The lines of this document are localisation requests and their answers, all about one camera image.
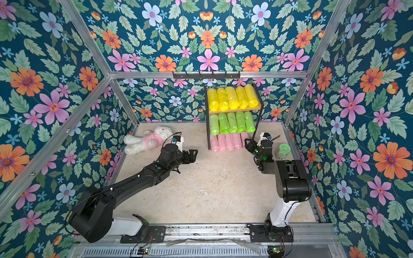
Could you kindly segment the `yellow trash bag roll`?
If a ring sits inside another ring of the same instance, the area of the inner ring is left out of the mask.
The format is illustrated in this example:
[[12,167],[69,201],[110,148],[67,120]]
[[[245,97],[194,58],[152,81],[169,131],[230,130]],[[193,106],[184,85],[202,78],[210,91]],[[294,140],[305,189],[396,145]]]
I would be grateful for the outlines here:
[[231,110],[238,109],[240,103],[239,103],[239,99],[238,99],[235,88],[234,87],[226,87],[225,91],[226,91],[226,94],[227,94],[229,109],[231,109]]
[[249,99],[247,97],[244,87],[237,87],[236,94],[239,101],[239,108],[242,110],[247,109],[249,105]]
[[219,102],[219,106],[218,106],[219,111],[226,112],[227,110],[229,110],[229,102],[228,102],[228,97],[227,97],[225,88],[218,88],[217,96],[218,96],[218,102]]
[[258,106],[260,102],[258,100],[254,87],[251,84],[247,84],[244,87],[244,90],[248,98],[248,106],[251,108],[255,108],[256,106]]
[[217,90],[214,88],[208,89],[207,97],[208,97],[209,110],[211,112],[218,111],[219,110],[219,99],[218,99]]

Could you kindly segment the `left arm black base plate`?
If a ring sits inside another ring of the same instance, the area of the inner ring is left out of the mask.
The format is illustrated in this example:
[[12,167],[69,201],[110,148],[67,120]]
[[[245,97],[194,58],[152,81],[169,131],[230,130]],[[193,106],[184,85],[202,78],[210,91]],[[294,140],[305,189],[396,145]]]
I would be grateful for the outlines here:
[[120,239],[122,244],[163,243],[166,236],[166,226],[150,224],[146,219],[137,214],[133,214],[132,218],[133,225],[138,221],[140,222],[140,228],[132,235],[122,235]]

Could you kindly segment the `pink trash bag roll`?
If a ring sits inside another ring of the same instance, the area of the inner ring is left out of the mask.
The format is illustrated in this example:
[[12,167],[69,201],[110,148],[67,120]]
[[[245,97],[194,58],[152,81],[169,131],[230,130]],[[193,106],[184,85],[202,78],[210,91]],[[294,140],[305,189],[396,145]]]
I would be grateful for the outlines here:
[[226,142],[227,150],[231,151],[235,149],[234,142],[233,142],[233,136],[231,133],[225,135],[225,142]]
[[242,138],[240,133],[232,133],[232,139],[235,149],[241,149],[243,147]]
[[218,138],[216,135],[209,135],[210,149],[214,152],[219,150]]
[[227,149],[227,141],[226,141],[226,136],[224,134],[219,134],[217,136],[218,140],[218,147],[219,150],[225,151]]
[[245,146],[245,140],[250,138],[250,135],[245,131],[240,134],[242,145]]

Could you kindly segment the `green trash bag roll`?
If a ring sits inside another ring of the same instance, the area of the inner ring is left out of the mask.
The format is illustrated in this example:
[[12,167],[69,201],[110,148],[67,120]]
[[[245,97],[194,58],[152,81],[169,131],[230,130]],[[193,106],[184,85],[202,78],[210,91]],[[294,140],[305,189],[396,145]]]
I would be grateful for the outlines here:
[[253,133],[256,130],[252,113],[249,111],[244,112],[245,127],[247,133]]
[[246,131],[246,122],[244,112],[238,111],[236,112],[236,121],[237,121],[237,132],[243,133]]
[[218,114],[219,132],[220,134],[230,133],[230,124],[226,113]]
[[209,116],[209,124],[210,134],[214,136],[219,135],[219,119],[217,114],[211,114]]
[[227,118],[230,127],[230,133],[237,133],[238,132],[238,125],[236,120],[236,115],[233,112],[227,113]]

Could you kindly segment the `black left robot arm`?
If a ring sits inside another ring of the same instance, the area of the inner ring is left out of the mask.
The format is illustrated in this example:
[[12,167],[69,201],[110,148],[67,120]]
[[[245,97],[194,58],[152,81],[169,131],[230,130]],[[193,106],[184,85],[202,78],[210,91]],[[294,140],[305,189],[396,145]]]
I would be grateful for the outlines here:
[[196,161],[198,150],[180,150],[176,144],[165,145],[156,161],[137,174],[104,188],[89,187],[73,208],[67,221],[89,243],[107,235],[136,235],[144,224],[137,215],[114,215],[114,209],[135,194],[158,185],[179,171],[182,164]]

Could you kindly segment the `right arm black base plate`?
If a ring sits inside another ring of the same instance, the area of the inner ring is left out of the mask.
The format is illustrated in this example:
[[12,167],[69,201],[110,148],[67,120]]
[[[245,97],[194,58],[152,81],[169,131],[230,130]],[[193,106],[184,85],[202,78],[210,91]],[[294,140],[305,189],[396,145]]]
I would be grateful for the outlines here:
[[293,229],[290,226],[275,227],[271,224],[247,224],[252,243],[292,243],[294,241]]

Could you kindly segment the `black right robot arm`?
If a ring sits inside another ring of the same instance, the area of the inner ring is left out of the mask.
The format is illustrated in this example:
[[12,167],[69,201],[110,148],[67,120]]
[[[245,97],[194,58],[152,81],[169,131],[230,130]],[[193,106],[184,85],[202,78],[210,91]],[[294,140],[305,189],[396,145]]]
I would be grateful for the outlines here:
[[270,212],[266,224],[271,228],[285,228],[289,224],[292,212],[296,207],[312,196],[312,189],[300,160],[274,160],[272,155],[273,142],[261,139],[245,140],[245,148],[254,156],[258,170],[267,175],[275,176],[275,186],[281,203]]

